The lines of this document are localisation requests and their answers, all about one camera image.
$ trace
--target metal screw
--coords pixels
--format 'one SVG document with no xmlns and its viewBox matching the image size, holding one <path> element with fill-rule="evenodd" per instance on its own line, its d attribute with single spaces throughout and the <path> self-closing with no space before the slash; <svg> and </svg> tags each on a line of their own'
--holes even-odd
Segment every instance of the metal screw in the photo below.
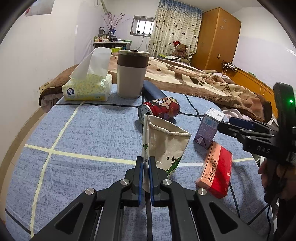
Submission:
<svg viewBox="0 0 296 241">
<path fill-rule="evenodd" d="M 88 188 L 88 189 L 85 190 L 85 193 L 87 195 L 92 195 L 94 193 L 94 189 L 93 188 Z"/>
<path fill-rule="evenodd" d="M 129 184 L 129 179 L 122 179 L 122 180 L 120 181 L 120 183 L 121 183 L 122 185 L 128 185 L 128 184 Z"/>
<path fill-rule="evenodd" d="M 205 190 L 204 188 L 200 188 L 200 189 L 198 189 L 198 191 L 197 191 L 197 193 L 199 194 L 199 195 L 206 195 L 207 194 L 207 190 Z"/>
<path fill-rule="evenodd" d="M 172 184 L 172 181 L 170 179 L 164 179 L 163 184 L 169 186 Z"/>
</svg>

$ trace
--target wooden bed frame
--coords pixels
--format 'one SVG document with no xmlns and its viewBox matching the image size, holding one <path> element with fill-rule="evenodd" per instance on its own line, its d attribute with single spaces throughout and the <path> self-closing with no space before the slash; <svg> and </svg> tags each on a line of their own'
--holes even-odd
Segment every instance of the wooden bed frame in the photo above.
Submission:
<svg viewBox="0 0 296 241">
<path fill-rule="evenodd" d="M 272 88 L 270 88 L 259 79 L 255 78 L 251 74 L 248 74 L 247 72 L 241 69 L 239 69 L 237 72 L 234 72 L 233 70 L 228 69 L 226 72 L 226 75 L 229 78 L 231 78 L 237 85 L 246 87 L 250 91 L 264 96 L 268 101 L 270 101 L 272 106 L 272 112 L 275 118 L 278 117 L 278 111 L 277 111 L 276 102 L 274 99 L 274 91 Z"/>
</svg>

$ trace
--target wall outlet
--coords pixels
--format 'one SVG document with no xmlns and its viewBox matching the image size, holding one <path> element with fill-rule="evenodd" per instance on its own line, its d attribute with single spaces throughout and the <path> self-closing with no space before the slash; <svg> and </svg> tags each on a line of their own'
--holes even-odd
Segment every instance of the wall outlet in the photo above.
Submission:
<svg viewBox="0 0 296 241">
<path fill-rule="evenodd" d="M 42 94 L 42 92 L 43 92 L 46 88 L 48 88 L 48 86 L 49 86 L 49 81 L 46 82 L 44 85 L 41 85 L 41 86 L 39 87 L 40 94 Z"/>
</svg>

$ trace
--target tissue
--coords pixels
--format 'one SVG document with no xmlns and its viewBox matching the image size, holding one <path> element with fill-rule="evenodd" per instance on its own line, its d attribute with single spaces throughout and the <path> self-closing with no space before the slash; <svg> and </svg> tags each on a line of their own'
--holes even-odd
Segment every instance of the tissue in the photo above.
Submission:
<svg viewBox="0 0 296 241">
<path fill-rule="evenodd" d="M 112 88 L 112 76 L 107 74 L 110 57 L 111 49 L 99 47 L 82 60 L 62 87 L 65 100 L 106 101 Z"/>
</svg>

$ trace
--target person's hand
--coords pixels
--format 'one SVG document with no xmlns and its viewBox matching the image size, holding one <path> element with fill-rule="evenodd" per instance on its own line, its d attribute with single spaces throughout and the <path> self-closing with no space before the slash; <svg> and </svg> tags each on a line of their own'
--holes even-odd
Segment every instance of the person's hand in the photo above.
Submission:
<svg viewBox="0 0 296 241">
<path fill-rule="evenodd" d="M 276 174 L 278 177 L 282 177 L 284 175 L 284 172 L 286 170 L 286 167 L 278 165 L 276 169 Z M 259 170 L 258 174 L 261 174 L 261 182 L 262 186 L 264 188 L 268 185 L 268 175 L 267 175 L 267 160 L 265 160 Z M 285 178 L 287 179 L 287 184 L 284 187 L 283 191 L 280 194 L 281 199 L 289 200 L 293 198 L 296 195 L 296 167 L 288 167 Z"/>
</svg>

